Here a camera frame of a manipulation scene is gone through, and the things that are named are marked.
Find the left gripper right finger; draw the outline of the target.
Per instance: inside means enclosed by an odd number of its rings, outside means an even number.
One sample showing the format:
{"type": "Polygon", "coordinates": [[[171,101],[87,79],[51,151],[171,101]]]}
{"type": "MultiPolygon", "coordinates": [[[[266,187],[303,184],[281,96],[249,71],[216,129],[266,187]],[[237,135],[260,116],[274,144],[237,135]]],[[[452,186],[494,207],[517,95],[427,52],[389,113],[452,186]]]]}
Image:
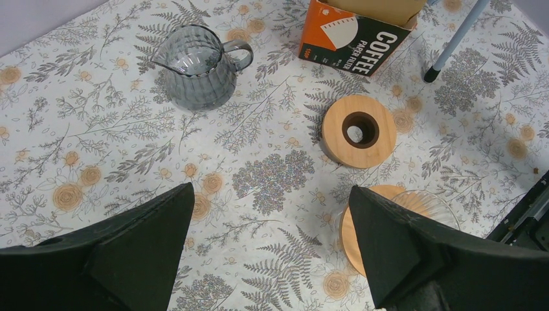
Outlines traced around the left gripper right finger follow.
{"type": "Polygon", "coordinates": [[[548,309],[547,252],[469,235],[364,187],[348,203],[376,308],[548,309]]]}

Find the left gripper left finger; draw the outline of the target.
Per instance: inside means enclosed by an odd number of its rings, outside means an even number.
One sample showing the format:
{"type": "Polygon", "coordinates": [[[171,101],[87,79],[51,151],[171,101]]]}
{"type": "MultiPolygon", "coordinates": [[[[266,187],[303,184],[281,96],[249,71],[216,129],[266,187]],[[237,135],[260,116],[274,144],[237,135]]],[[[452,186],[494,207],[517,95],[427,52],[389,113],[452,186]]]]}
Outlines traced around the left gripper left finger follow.
{"type": "Polygon", "coordinates": [[[1,250],[2,310],[166,310],[194,208],[183,183],[36,246],[1,250]]]}

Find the clear glass dripper cone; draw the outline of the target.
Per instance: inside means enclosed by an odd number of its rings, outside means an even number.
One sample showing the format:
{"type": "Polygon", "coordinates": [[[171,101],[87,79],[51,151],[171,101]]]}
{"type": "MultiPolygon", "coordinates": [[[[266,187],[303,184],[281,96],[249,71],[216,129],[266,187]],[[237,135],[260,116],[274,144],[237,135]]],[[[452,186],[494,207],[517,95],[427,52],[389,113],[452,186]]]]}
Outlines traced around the clear glass dripper cone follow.
{"type": "Polygon", "coordinates": [[[450,206],[443,199],[429,191],[405,190],[393,185],[373,186],[370,187],[370,190],[410,211],[453,229],[461,230],[457,217],[450,206]]]}

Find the orange coffee filter box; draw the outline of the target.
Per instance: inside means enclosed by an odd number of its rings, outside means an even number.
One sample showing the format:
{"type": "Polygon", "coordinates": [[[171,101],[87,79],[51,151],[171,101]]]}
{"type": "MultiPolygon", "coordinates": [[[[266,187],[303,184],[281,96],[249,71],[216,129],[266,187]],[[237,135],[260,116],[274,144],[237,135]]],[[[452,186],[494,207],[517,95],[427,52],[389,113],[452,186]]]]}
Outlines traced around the orange coffee filter box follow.
{"type": "Polygon", "coordinates": [[[311,1],[298,57],[372,76],[417,25],[425,1],[311,1]]]}

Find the floral tablecloth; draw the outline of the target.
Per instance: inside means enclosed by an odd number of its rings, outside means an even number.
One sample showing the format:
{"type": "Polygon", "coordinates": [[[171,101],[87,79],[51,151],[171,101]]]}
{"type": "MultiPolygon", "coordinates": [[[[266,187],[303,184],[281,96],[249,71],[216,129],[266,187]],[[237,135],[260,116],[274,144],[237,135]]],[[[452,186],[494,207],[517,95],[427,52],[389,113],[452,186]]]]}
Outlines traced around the floral tablecloth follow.
{"type": "Polygon", "coordinates": [[[1,246],[35,246],[194,186],[169,310],[373,310],[339,236],[354,185],[442,197],[487,236],[548,170],[548,33],[492,1],[430,84],[473,7],[425,6],[371,77],[297,57],[307,1],[108,1],[1,58],[1,246]],[[245,40],[253,64],[220,109],[175,107],[147,63],[176,26],[245,40]],[[342,97],[384,105],[381,164],[334,161],[342,97]]]}

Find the grey glass pitcher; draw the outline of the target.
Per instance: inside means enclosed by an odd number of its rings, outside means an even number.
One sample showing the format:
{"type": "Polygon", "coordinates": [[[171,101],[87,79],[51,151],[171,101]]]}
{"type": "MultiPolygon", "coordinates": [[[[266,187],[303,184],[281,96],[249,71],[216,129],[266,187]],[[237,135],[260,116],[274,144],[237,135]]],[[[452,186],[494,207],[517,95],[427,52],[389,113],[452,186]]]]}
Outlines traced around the grey glass pitcher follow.
{"type": "Polygon", "coordinates": [[[165,88],[177,107],[209,111],[230,99],[236,89],[236,74],[253,59],[246,41],[223,43],[212,30],[189,24],[171,31],[150,62],[166,69],[165,88]]]}

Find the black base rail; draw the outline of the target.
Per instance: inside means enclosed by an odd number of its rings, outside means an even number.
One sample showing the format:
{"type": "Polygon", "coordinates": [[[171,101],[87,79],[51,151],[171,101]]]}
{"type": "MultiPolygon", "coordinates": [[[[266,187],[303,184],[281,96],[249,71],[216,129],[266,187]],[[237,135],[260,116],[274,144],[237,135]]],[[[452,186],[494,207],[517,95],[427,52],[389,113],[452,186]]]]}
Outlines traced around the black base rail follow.
{"type": "Polygon", "coordinates": [[[548,251],[548,173],[488,234],[488,240],[548,251]]]}

